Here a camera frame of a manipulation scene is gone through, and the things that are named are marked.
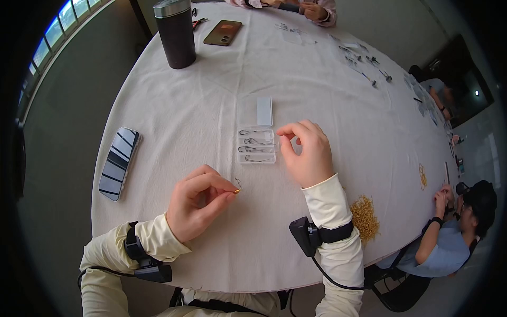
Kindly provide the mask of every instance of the pile of gold hooks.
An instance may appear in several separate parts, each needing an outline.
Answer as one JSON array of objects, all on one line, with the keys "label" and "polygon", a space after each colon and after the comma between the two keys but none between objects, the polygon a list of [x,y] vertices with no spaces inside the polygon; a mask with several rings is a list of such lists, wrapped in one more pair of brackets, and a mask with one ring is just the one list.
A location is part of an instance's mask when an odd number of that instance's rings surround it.
[{"label": "pile of gold hooks", "polygon": [[359,237],[363,245],[366,245],[379,231],[379,222],[373,209],[373,198],[359,195],[359,199],[350,205],[352,224],[359,230]]},{"label": "pile of gold hooks", "polygon": [[419,163],[419,175],[421,176],[421,189],[424,190],[427,186],[426,175],[424,174],[424,166]]}]

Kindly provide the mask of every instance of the round table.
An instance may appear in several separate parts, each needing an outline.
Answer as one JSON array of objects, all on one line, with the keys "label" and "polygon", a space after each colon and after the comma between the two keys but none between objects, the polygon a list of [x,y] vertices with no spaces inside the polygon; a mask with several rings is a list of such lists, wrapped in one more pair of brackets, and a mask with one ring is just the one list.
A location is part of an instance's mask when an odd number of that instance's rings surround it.
[{"label": "round table", "polygon": [[[322,275],[305,257],[288,225],[309,216],[303,193],[283,157],[275,164],[239,164],[236,112],[253,96],[270,96],[273,130],[302,119],[327,134],[349,204],[372,197],[379,233],[364,247],[365,265],[414,240],[433,216],[432,197],[457,169],[439,117],[435,125],[418,110],[406,72],[384,54],[336,28],[267,8],[246,10],[224,3],[193,4],[209,21],[194,33],[197,60],[169,68],[156,34],[123,84],[111,109],[97,156],[92,194],[93,236],[129,221],[164,213],[176,181],[209,164],[223,177],[241,180],[236,201],[171,264],[171,285],[220,292],[262,292],[318,283]],[[229,47],[204,45],[220,20],[243,23]],[[360,42],[392,76],[388,83],[365,61],[369,80],[343,63],[333,34]],[[136,158],[118,202],[98,183],[116,131],[140,132]],[[421,190],[419,164],[427,186]]]}]

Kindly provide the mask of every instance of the window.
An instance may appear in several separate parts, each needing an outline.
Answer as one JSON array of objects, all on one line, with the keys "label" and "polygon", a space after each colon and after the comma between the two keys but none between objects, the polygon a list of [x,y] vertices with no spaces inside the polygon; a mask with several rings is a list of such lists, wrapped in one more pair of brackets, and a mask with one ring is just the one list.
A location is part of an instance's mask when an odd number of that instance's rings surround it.
[{"label": "window", "polygon": [[74,12],[72,11],[72,5],[70,4],[70,1],[67,1],[65,6],[63,6],[63,8],[60,10],[60,13],[58,13],[58,17],[62,22],[64,31],[67,31],[68,28],[76,21],[76,17],[74,16]]},{"label": "window", "polygon": [[30,73],[31,73],[32,75],[35,75],[35,73],[37,72],[37,71],[35,70],[35,67],[33,67],[33,64],[32,64],[32,63],[30,63],[30,66],[28,66],[28,69],[30,70]]},{"label": "window", "polygon": [[100,0],[88,0],[90,3],[90,6],[94,6],[97,2],[100,2]]},{"label": "window", "polygon": [[60,11],[56,12],[46,32],[35,50],[32,62],[29,63],[25,81],[19,92],[18,113],[16,116],[23,120],[26,117],[31,99],[37,93],[37,86],[44,78],[52,58],[58,56],[59,51],[70,40],[79,25],[86,23],[99,8],[112,3],[113,0],[66,0]]},{"label": "window", "polygon": [[74,4],[74,9],[78,18],[88,11],[86,0],[72,0],[72,3]]},{"label": "window", "polygon": [[51,47],[55,46],[56,41],[63,35],[62,29],[60,27],[60,23],[58,23],[58,19],[55,18],[53,22],[48,27],[46,31],[46,39]]},{"label": "window", "polygon": [[46,45],[46,41],[44,39],[41,40],[39,43],[39,46],[37,47],[37,50],[35,51],[35,55],[33,56],[33,61],[35,62],[35,65],[39,67],[46,57],[48,55],[49,49]]}]

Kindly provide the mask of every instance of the hand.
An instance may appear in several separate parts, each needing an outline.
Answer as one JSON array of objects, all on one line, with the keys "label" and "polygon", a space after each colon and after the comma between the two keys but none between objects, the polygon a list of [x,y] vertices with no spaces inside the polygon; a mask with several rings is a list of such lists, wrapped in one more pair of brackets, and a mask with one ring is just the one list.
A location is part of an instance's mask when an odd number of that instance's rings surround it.
[{"label": "hand", "polygon": [[[281,152],[289,172],[301,187],[308,188],[321,183],[335,174],[328,137],[318,124],[310,120],[289,123],[279,128]],[[292,148],[291,139],[303,146],[301,155]]]},{"label": "hand", "polygon": [[442,110],[442,113],[444,114],[445,121],[451,120],[451,114],[449,113],[449,110],[444,108]]},{"label": "hand", "polygon": [[[177,182],[165,217],[178,241],[187,242],[203,233],[234,201],[235,190],[230,181],[208,165],[198,167]],[[203,196],[204,206],[200,206]]]},{"label": "hand", "polygon": [[275,6],[279,5],[280,3],[287,3],[287,0],[261,0],[261,2],[265,5]]},{"label": "hand", "polygon": [[451,185],[443,184],[440,191],[445,194],[445,198],[447,198],[452,208],[454,206],[454,193],[452,192]]},{"label": "hand", "polygon": [[433,197],[435,200],[435,216],[440,219],[444,219],[445,213],[445,194],[443,192],[437,192]]},{"label": "hand", "polygon": [[305,9],[305,17],[313,22],[322,21],[328,16],[326,9],[312,2],[301,2],[299,6]]}]

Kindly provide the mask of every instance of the smartphone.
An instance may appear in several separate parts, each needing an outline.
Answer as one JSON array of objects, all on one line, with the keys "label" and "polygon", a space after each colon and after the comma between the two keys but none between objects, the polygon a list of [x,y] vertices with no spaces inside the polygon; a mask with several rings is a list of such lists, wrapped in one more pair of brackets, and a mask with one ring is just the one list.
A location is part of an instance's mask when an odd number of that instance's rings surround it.
[{"label": "smartphone", "polygon": [[220,21],[204,39],[204,44],[229,46],[241,27],[241,22]]},{"label": "smartphone", "polygon": [[129,128],[120,128],[116,132],[98,184],[99,192],[112,201],[120,199],[140,138],[139,132]]}]

